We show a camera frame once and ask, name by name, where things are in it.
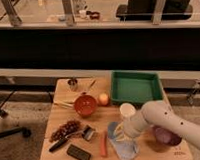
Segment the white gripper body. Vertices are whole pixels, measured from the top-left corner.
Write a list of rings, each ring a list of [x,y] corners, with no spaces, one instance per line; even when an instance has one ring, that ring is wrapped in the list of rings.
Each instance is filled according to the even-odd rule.
[[[141,111],[136,112],[122,123],[124,134],[130,138],[139,137],[151,124],[146,120]]]

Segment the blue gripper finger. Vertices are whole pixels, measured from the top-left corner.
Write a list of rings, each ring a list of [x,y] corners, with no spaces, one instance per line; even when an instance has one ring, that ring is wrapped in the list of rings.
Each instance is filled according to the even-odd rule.
[[[120,160],[133,160],[139,153],[139,148],[134,140],[114,141],[113,148]]]
[[[118,122],[110,122],[108,125],[108,138],[116,141],[124,139],[123,125]]]

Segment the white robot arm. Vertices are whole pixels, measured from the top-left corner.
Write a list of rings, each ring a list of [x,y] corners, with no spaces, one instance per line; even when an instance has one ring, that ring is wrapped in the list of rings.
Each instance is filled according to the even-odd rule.
[[[165,101],[148,101],[120,123],[108,123],[108,138],[120,160],[133,160],[140,152],[135,139],[155,125],[175,133],[200,150],[200,125],[177,116]]]

